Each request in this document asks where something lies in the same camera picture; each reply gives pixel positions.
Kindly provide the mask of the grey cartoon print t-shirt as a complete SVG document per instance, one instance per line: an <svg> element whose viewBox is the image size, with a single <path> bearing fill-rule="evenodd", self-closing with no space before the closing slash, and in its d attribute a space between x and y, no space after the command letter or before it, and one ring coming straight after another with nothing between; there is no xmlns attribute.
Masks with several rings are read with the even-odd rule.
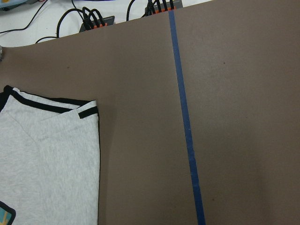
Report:
<svg viewBox="0 0 300 225"><path fill-rule="evenodd" d="M0 222L96 225L100 174L96 101L0 94Z"/></svg>

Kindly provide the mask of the near orange black usb hub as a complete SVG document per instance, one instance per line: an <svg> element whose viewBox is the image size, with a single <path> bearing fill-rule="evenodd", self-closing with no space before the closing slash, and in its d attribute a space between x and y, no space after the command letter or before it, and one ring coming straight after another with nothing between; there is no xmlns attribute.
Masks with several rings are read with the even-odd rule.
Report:
<svg viewBox="0 0 300 225"><path fill-rule="evenodd" d="M104 17L102 20L97 19L96 22L94 20L91 20L91 22L88 22L87 25L84 25L84 24L81 25L81 27L79 29L79 33L87 31L87 30L94 30L94 29L104 27L104 26L114 25L114 21L115 21L114 15L109 16L109 17Z"/></svg>

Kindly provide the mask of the orange black usb hub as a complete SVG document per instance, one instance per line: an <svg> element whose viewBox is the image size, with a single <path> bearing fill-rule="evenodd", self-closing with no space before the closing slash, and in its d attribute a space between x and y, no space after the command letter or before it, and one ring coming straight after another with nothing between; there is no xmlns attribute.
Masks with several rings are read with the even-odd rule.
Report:
<svg viewBox="0 0 300 225"><path fill-rule="evenodd" d="M151 6L145 8L145 14L157 14L160 12L183 8L181 0L154 0Z"/></svg>
<svg viewBox="0 0 300 225"><path fill-rule="evenodd" d="M91 20L91 22L88 22L87 25L84 25L84 24L81 25L81 27L79 29L79 33L87 31L87 30L94 30L94 29L104 27L104 26L114 25L114 21L115 21L114 15L109 16L109 17L104 17L102 20L97 19L96 22L94 20Z"/></svg>

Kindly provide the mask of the far orange black usb hub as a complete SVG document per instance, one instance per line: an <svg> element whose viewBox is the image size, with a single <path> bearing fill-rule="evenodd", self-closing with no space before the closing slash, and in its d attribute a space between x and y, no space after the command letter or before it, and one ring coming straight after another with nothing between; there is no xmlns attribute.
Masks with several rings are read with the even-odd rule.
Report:
<svg viewBox="0 0 300 225"><path fill-rule="evenodd" d="M181 0L154 0L151 6L145 8L145 14L157 14L160 12L183 8Z"/></svg>

